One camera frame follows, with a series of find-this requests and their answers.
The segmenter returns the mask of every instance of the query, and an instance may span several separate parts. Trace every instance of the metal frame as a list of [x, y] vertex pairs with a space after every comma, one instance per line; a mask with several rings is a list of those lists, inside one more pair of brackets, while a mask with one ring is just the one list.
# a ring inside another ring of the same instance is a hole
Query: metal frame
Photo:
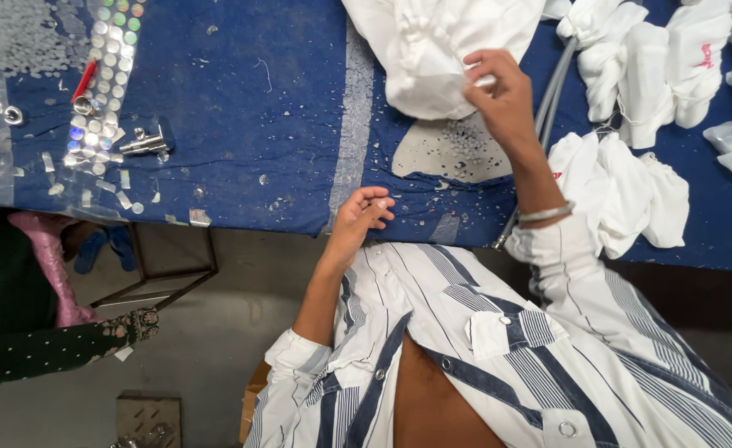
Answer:
[[[202, 230], [203, 239], [206, 242], [206, 250], [208, 252], [208, 259], [211, 264], [203, 266], [202, 268], [191, 269], [191, 270], [176, 270], [165, 273], [158, 273], [156, 275], [150, 275], [144, 266], [144, 259], [142, 254], [142, 247], [139, 241], [139, 235], [136, 233], [136, 223], [132, 222], [128, 225], [129, 233], [131, 234], [131, 242], [133, 244], [133, 254], [136, 257], [136, 270], [139, 271], [139, 281], [131, 286], [123, 288], [113, 294], [103, 297], [100, 300], [95, 300], [90, 304], [92, 308], [98, 308], [101, 306], [109, 306], [112, 304], [127, 304], [133, 302], [140, 302], [144, 300], [162, 299], [156, 304], [156, 310], [161, 311], [167, 305], [171, 304], [175, 300], [183, 297], [187, 292], [192, 291], [194, 288], [200, 286], [203, 282], [213, 277], [219, 272], [216, 261], [216, 252], [214, 251], [214, 242], [212, 240], [211, 229], [205, 228]], [[182, 287], [180, 290], [169, 290], [161, 292], [150, 292], [147, 294], [138, 294], [135, 296], [126, 296], [129, 292], [140, 289], [148, 283], [155, 283], [157, 281], [164, 280], [175, 280], [177, 278], [193, 277], [195, 275], [202, 275], [201, 278], [192, 281], [189, 285]]]

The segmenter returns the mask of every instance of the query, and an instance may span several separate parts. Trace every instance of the striped shirt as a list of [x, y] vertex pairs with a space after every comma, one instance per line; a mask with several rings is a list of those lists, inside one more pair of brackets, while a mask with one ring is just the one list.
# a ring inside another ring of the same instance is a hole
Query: striped shirt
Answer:
[[362, 248], [333, 348], [289, 329], [266, 352], [245, 447], [392, 446], [407, 331], [507, 446], [732, 448], [732, 391], [591, 241], [581, 216], [514, 230], [543, 309], [466, 249]]

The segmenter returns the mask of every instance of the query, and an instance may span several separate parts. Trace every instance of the concrete floor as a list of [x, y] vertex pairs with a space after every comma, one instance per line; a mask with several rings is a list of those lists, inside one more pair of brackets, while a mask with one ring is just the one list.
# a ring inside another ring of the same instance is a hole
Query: concrete floor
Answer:
[[[150, 270], [205, 261], [198, 229], [147, 225], [141, 235]], [[163, 310], [158, 336], [135, 346], [126, 361], [111, 357], [72, 372], [2, 384], [0, 448], [108, 446], [116, 437], [115, 398], [123, 390], [180, 396], [183, 446], [236, 446], [244, 387], [264, 351], [291, 325], [324, 240], [224, 229], [213, 236], [219, 274]], [[500, 276], [512, 274], [500, 254], [477, 255]], [[92, 273], [73, 273], [71, 281], [79, 301], [88, 304], [137, 279], [122, 271], [106, 247]], [[170, 283], [155, 290], [187, 280]], [[130, 308], [101, 310], [114, 317]], [[683, 336], [732, 386], [732, 334]]]

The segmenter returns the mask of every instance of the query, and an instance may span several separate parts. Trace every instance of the bracelet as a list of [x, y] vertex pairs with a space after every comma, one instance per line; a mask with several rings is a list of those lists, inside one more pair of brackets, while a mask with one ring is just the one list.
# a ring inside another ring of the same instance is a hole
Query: bracelet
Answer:
[[557, 216], [569, 214], [571, 211], [573, 211], [574, 207], [576, 207], [576, 204], [573, 201], [566, 201], [564, 207], [544, 209], [529, 214], [519, 213], [518, 221], [542, 221], [543, 219], [555, 218]]

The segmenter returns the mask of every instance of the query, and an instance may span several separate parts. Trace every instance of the blue table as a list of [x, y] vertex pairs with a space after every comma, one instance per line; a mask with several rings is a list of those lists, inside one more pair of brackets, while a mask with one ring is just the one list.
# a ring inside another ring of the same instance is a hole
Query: blue table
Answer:
[[[155, 156], [122, 163], [131, 177], [132, 188], [126, 193], [132, 202], [144, 205], [142, 214], [122, 209], [107, 191], [95, 189], [93, 200], [131, 221], [165, 222], [170, 214], [188, 222], [189, 209], [204, 209], [212, 226], [319, 234], [329, 217], [340, 145], [347, 61], [344, 8], [320, 0], [151, 0], [145, 5], [121, 115], [127, 135], [118, 143], [133, 138], [133, 127], [155, 130], [154, 118], [164, 115], [178, 146], [163, 163]], [[646, 6], [651, 9], [648, 20], [665, 25], [678, 2]], [[83, 18], [91, 25], [89, 15]], [[218, 30], [209, 33], [212, 25]], [[535, 103], [563, 48], [555, 25], [540, 25], [523, 59], [522, 68], [534, 83]], [[722, 71], [731, 69], [728, 46]], [[435, 190], [440, 182], [432, 176], [392, 175], [391, 157], [413, 120], [387, 106], [384, 77], [377, 64], [362, 185], [382, 185], [401, 198], [397, 219], [380, 237], [428, 241], [441, 217], [453, 214], [460, 218], [456, 244], [487, 246], [515, 205], [511, 178], [478, 185], [451, 182], [448, 190]], [[76, 70], [63, 76], [71, 90], [62, 92], [55, 79], [25, 77], [7, 83], [10, 104], [31, 115], [26, 127], [12, 129], [14, 165], [25, 171], [24, 177], [14, 178], [15, 207], [65, 209], [65, 199], [47, 194], [51, 182], [41, 152], [53, 155], [58, 170], [71, 119], [72, 88], [79, 78]], [[584, 94], [574, 60], [552, 142], [570, 131], [590, 131]], [[55, 104], [46, 104], [48, 99]], [[701, 135], [706, 127], [731, 119], [732, 88], [723, 84], [698, 127], [670, 125], [659, 131], [652, 150], [691, 186], [687, 245], [655, 249], [640, 238], [624, 259], [732, 270], [732, 175], [717, 163], [715, 149]], [[29, 134], [34, 137], [24, 138]], [[105, 180], [119, 185], [120, 168], [112, 163]], [[157, 190], [161, 201], [151, 203]], [[75, 197], [67, 201], [74, 207], [80, 204]]]

